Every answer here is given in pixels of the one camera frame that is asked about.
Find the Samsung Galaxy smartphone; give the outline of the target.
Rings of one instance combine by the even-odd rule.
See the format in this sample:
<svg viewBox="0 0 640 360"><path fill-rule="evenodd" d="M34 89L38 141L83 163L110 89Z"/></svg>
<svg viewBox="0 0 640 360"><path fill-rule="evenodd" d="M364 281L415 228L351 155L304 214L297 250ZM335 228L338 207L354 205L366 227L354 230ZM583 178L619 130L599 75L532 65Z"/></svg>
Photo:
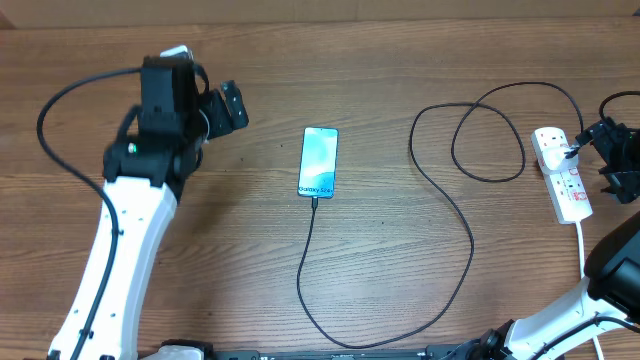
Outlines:
<svg viewBox="0 0 640 360"><path fill-rule="evenodd" d="M307 127L303 132L297 194L332 198L335 193L339 131Z"/></svg>

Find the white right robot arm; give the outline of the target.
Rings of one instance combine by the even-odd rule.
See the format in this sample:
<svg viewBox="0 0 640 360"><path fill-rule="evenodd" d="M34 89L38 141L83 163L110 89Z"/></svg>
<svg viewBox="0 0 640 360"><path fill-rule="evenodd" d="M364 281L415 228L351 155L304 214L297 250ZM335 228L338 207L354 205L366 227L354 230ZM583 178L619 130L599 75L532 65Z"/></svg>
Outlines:
<svg viewBox="0 0 640 360"><path fill-rule="evenodd" d="M577 169L578 152L592 146L605 165L605 191L620 203L639 197L639 131L601 113L573 140L555 127L531 135L559 223L574 225L592 215ZM639 330L639 217L633 215L607 234L590 253L579 253L575 288L540 312L490 329L480 339L451 350L451 359L561 359L572 349L608 331Z"/></svg>

